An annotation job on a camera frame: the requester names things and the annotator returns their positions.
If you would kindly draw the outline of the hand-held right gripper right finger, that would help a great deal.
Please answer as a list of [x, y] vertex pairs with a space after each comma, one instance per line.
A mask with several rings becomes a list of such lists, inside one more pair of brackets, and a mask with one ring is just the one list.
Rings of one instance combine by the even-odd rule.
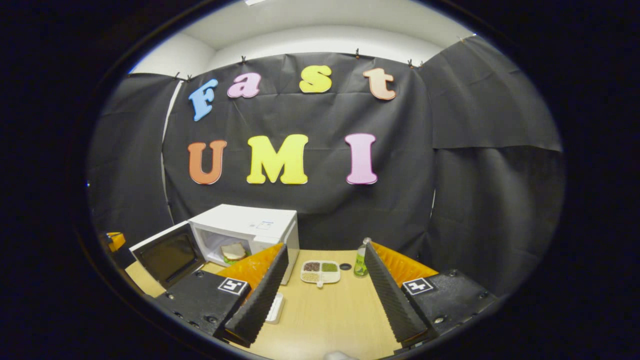
[[458, 269], [438, 272], [375, 242], [365, 267], [398, 343], [418, 346], [461, 331], [498, 298]]

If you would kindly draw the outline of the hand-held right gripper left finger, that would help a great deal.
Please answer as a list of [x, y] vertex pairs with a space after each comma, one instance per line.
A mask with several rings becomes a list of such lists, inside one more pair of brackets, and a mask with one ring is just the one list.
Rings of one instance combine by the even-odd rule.
[[250, 347], [289, 264], [288, 246], [278, 243], [218, 274], [195, 271], [156, 296], [155, 302], [211, 337]]

